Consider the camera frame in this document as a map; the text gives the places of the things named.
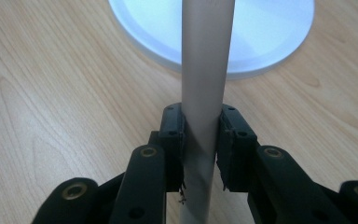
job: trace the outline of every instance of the white lid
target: white lid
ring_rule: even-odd
[[[109,0],[134,43],[149,57],[181,70],[182,1]],[[306,38],[314,0],[237,0],[228,57],[227,78],[267,72]]]

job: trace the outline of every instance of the round white plate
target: round white plate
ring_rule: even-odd
[[[149,57],[181,70],[181,0],[109,0],[134,43]],[[306,38],[314,0],[237,0],[227,78],[259,75],[286,59]]]

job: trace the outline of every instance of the light wood tabletop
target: light wood tabletop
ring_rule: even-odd
[[[99,184],[181,101],[181,75],[126,37],[107,0],[0,0],[0,223],[30,223],[61,182]],[[317,183],[358,179],[358,0],[316,1],[305,43],[258,77],[228,81],[262,145],[286,149]],[[214,172],[210,223],[253,223],[245,194]],[[167,223],[181,204],[170,193]]]

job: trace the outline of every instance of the wooden table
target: wooden table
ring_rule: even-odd
[[[181,101],[181,75],[145,57],[106,0],[0,0],[0,223],[29,223],[62,181],[102,184]],[[263,76],[229,81],[261,144],[330,189],[358,179],[358,1],[316,1],[310,35]],[[252,223],[215,171],[210,223]],[[170,194],[168,223],[181,204]]]

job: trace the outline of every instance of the beige tube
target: beige tube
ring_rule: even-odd
[[[183,0],[182,110],[186,116],[181,223],[207,223],[235,0]]]

